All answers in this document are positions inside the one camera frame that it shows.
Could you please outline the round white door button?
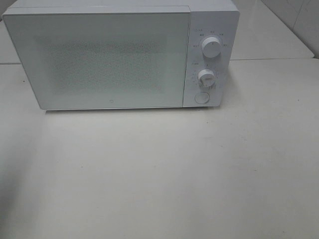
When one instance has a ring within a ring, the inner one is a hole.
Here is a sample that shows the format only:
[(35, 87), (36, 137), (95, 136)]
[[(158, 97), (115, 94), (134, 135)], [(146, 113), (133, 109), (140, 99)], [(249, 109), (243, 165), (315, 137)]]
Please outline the round white door button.
[(209, 93), (206, 92), (200, 92), (198, 94), (195, 95), (195, 101), (198, 104), (206, 104), (210, 99), (210, 95)]

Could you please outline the white timer knob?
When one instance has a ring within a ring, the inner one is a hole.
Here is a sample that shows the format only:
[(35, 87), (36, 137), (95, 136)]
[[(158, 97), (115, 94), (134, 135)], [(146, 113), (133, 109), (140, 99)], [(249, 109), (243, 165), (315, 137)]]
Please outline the white timer knob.
[(198, 82), (201, 87), (211, 87), (216, 82), (215, 73), (212, 70), (204, 69), (198, 73)]

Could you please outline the white microwave door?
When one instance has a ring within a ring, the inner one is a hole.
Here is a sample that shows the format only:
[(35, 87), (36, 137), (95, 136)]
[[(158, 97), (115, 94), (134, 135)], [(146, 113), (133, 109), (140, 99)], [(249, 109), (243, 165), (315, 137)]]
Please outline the white microwave door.
[(180, 107), (189, 13), (6, 15), (43, 110)]

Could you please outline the white upper power knob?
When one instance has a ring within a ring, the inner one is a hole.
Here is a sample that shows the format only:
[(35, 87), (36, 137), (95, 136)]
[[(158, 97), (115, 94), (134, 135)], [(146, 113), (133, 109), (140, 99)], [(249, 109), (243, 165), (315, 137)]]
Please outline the white upper power knob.
[(203, 40), (201, 44), (202, 53), (207, 58), (215, 58), (221, 52), (221, 41), (216, 36)]

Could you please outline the white microwave oven body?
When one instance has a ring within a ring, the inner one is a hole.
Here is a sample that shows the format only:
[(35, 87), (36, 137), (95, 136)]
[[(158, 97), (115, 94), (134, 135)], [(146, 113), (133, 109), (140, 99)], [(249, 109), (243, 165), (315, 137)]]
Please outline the white microwave oven body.
[[(240, 16), (230, 0), (18, 0), (3, 13), (2, 18), (4, 20), (6, 15), (155, 13), (190, 15), (183, 101), (176, 108), (219, 106)], [(215, 58), (205, 57), (201, 49), (203, 40), (211, 36), (221, 41), (221, 52)], [(216, 82), (211, 87), (199, 85), (198, 73), (204, 69), (215, 73)], [(200, 92), (209, 93), (206, 104), (195, 101), (195, 95)]]

